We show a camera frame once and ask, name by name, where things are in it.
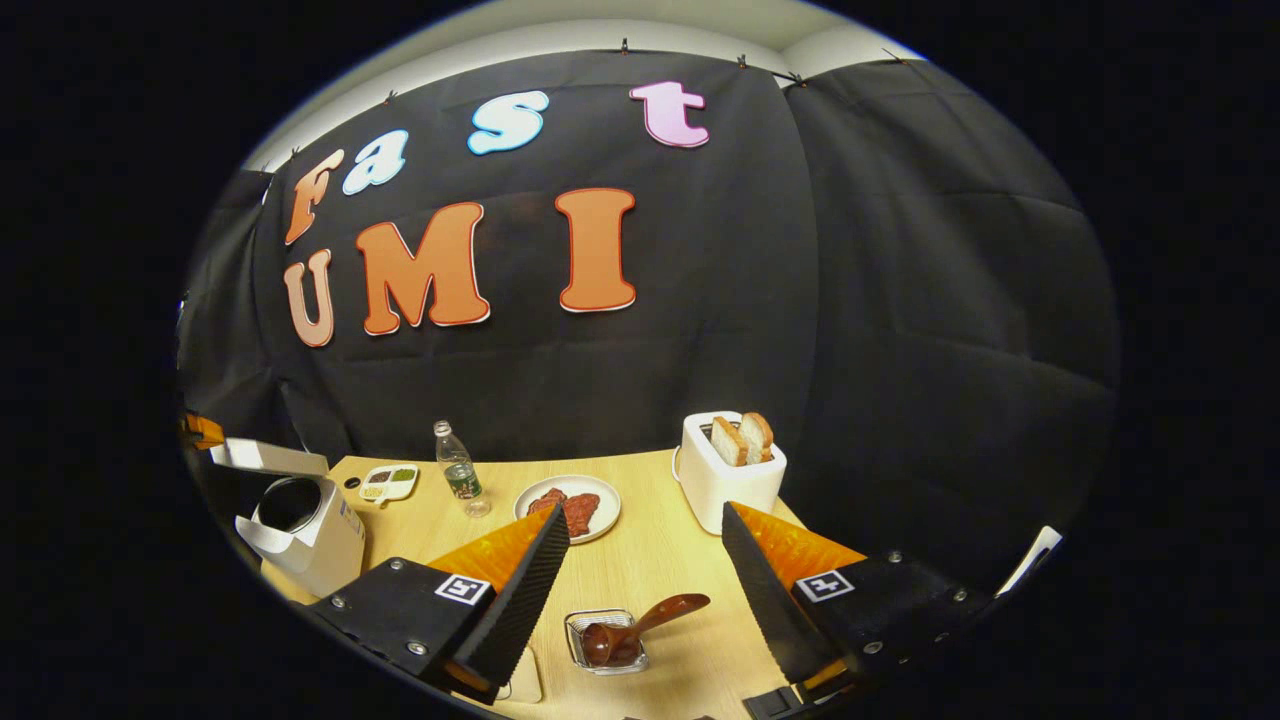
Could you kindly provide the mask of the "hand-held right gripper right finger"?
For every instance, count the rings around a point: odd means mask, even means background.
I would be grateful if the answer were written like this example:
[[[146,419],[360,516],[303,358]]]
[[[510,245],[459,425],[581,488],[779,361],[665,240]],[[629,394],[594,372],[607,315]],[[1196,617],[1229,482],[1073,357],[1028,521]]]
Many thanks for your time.
[[[910,553],[864,555],[744,503],[723,505],[721,539],[774,662],[805,701],[925,665],[995,603]]]

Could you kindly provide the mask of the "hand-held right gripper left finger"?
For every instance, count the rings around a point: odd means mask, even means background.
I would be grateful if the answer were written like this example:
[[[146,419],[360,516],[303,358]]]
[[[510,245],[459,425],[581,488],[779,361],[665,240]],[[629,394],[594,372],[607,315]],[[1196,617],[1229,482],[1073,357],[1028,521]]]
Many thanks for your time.
[[[305,612],[398,673],[492,705],[568,547],[564,510],[552,505],[425,564],[388,559]]]

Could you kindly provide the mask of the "metal wire chopstick holder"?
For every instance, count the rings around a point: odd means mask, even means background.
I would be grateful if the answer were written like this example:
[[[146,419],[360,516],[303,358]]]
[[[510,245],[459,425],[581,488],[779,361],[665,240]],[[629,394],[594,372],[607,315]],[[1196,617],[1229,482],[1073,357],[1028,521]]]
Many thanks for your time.
[[[635,621],[636,618],[625,609],[598,609],[567,615],[564,618],[564,638],[573,664],[598,676],[617,676],[646,671],[650,661],[643,643],[640,643],[636,659],[618,666],[593,665],[585,655],[584,632],[589,625],[602,623],[626,628],[634,625]]]

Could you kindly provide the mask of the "clear square rice container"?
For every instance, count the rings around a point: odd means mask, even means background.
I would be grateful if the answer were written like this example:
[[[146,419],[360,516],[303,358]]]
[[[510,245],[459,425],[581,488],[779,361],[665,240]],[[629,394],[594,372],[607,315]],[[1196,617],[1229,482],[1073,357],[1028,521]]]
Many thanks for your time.
[[[531,646],[526,646],[509,680],[498,691],[495,701],[538,705],[543,697],[538,656]]]

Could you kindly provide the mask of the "brown wooden spoon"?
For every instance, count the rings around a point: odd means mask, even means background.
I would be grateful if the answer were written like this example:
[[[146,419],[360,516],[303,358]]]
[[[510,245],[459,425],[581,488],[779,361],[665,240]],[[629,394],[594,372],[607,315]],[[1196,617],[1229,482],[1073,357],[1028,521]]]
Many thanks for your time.
[[[643,655],[643,634],[707,607],[701,593],[671,596],[649,609],[635,624],[593,623],[581,632],[582,657],[589,667],[623,667]]]

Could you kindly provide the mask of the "white rice cooker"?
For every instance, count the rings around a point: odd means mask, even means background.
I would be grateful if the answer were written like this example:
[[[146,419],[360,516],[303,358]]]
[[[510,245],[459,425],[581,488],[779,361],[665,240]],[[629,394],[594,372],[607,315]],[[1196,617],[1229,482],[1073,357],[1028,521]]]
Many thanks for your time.
[[[255,439],[227,438],[210,448],[215,464],[276,475],[237,534],[262,560],[317,597],[333,594],[361,573],[366,532],[326,459]]]

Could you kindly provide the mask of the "white toaster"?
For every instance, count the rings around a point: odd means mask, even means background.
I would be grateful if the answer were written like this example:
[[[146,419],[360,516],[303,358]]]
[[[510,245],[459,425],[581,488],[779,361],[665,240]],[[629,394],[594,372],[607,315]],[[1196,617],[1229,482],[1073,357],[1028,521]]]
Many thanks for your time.
[[[741,468],[727,466],[709,441],[714,416],[723,416],[735,425],[741,414],[712,411],[686,416],[682,421],[680,446],[671,459],[671,473],[680,483],[700,527],[713,536],[719,536],[723,506],[728,501],[763,512],[774,511],[788,460],[783,450],[774,446],[773,459],[769,462]]]

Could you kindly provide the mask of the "round white plate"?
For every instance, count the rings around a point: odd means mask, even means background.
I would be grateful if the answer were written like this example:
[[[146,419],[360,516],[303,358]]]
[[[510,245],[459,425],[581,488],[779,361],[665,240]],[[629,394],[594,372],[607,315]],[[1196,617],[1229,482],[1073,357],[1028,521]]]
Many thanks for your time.
[[[568,497],[581,493],[595,493],[602,497],[599,509],[590,521],[590,533],[579,538],[570,538],[571,546],[585,544],[604,536],[618,521],[621,514],[621,496],[609,483],[589,475],[563,474],[548,477],[535,482],[516,497],[512,514],[516,520],[526,518],[529,505],[543,496],[550,487],[562,489]]]

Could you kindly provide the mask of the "clear plastic water bottle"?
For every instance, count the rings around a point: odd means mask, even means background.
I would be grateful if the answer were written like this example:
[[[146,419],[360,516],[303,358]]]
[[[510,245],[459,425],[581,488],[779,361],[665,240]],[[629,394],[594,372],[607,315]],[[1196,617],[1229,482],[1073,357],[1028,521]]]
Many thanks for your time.
[[[448,420],[435,421],[433,430],[436,462],[457,505],[468,518],[486,516],[492,511],[492,501],[477,478],[470,451]]]

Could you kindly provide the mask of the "white divided condiment dish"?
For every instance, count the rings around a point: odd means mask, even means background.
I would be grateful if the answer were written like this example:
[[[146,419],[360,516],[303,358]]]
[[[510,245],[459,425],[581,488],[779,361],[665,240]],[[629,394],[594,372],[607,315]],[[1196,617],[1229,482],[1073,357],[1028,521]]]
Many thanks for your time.
[[[416,464],[392,464],[372,468],[358,487],[358,497],[383,505],[412,495],[417,483],[420,468]]]

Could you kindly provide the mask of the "white flat panel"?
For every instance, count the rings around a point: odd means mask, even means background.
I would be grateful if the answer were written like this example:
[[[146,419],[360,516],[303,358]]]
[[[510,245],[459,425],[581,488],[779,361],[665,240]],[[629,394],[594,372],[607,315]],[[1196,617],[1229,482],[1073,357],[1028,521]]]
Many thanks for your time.
[[[1062,536],[1052,527],[1043,525],[1030,547],[1027,550],[1020,562],[1014,568],[1006,582],[993,594],[995,600],[1002,598],[1014,592],[1024,580],[1032,577],[1037,568],[1055,551]]]

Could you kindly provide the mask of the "black backdrop cloth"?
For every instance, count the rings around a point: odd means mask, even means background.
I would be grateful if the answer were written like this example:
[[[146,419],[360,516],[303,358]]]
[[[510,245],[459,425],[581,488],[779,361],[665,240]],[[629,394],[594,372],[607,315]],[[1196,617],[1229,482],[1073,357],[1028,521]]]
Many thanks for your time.
[[[485,461],[648,452],[758,411],[786,502],[996,592],[1100,470],[1119,332],[1091,223],[925,61],[781,88],[677,53],[424,85],[224,193],[179,323],[230,434]]]

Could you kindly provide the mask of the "dark table edge bracket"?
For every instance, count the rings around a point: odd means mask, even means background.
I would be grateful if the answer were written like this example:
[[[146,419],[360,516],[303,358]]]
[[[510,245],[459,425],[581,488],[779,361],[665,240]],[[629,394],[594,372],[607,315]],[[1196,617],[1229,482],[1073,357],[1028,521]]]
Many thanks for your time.
[[[786,720],[803,710],[804,702],[790,685],[742,700],[749,720]]]

